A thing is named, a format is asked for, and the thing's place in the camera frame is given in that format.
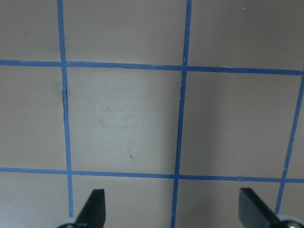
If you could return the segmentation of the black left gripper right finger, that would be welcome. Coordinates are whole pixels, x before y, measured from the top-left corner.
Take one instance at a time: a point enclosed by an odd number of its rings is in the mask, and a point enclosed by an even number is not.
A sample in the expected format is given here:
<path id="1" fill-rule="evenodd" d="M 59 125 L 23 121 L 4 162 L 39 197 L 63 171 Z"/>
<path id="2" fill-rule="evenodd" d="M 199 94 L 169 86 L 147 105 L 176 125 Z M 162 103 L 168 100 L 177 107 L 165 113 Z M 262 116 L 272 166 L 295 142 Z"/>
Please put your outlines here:
<path id="1" fill-rule="evenodd" d="M 238 217 L 244 228 L 276 228 L 281 220 L 251 188 L 240 188 Z"/>

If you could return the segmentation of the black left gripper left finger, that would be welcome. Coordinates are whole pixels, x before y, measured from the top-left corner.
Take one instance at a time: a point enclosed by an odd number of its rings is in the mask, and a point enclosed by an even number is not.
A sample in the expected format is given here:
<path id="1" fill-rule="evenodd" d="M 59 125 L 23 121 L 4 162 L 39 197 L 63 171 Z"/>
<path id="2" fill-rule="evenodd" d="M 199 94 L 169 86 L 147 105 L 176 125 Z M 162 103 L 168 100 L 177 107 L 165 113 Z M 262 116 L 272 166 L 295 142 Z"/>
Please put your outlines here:
<path id="1" fill-rule="evenodd" d="M 103 228 L 105 224 L 105 191 L 93 190 L 77 216 L 75 228 Z"/>

